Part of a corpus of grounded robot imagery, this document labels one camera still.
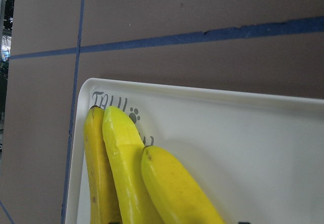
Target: brown cardboard wall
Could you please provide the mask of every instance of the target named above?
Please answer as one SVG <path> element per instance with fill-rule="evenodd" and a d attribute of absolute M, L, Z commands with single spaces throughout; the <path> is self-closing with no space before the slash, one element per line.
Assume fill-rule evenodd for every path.
<path fill-rule="evenodd" d="M 323 25 L 286 23 L 323 16 L 324 0 L 16 0 L 1 203 L 16 224 L 62 220 L 75 102 L 89 77 L 324 99 Z M 273 36 L 114 44 L 267 23 Z M 1 208 L 0 223 L 10 223 Z"/>

